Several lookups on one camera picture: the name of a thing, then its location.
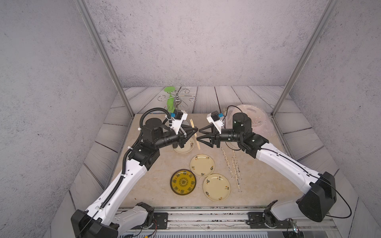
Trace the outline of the disposable chopsticks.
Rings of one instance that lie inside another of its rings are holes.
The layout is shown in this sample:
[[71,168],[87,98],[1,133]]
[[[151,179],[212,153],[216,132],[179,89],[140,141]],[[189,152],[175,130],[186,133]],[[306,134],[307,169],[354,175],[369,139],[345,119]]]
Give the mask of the disposable chopsticks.
[[[193,123],[193,120],[192,120],[192,119],[190,119],[190,124],[191,124],[191,126],[195,129],[195,126],[194,126],[194,123]],[[194,137],[195,137],[195,140],[196,140],[197,147],[198,147],[198,149],[200,150],[200,144],[199,144],[199,142],[197,141],[197,133],[196,133],[196,132],[194,133]]]

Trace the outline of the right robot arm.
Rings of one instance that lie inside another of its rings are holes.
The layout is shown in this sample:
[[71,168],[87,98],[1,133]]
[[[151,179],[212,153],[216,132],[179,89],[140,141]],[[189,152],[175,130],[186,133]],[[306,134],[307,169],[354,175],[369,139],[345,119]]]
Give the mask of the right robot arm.
[[307,168],[277,149],[265,137],[254,133],[247,114],[235,113],[232,118],[232,128],[226,129],[222,113],[214,111],[208,114],[209,125],[199,130],[202,136],[197,140],[209,147],[235,142],[243,152],[271,166],[303,193],[302,197],[291,201],[271,202],[264,210],[263,223],[269,228],[276,228],[284,220],[301,216],[322,222],[337,201],[334,176]]

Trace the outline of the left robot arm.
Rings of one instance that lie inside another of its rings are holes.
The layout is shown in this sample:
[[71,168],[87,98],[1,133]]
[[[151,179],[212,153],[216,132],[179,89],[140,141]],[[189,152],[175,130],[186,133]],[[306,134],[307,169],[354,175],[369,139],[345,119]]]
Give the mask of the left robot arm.
[[153,223],[154,208],[144,202],[127,212],[117,214],[122,202],[149,171],[160,156],[160,149],[185,143],[198,131],[183,124],[182,119],[167,115],[159,118],[140,118],[140,134],[122,160],[122,169],[96,201],[84,211],[76,210],[71,217],[77,238],[117,238],[135,227]]

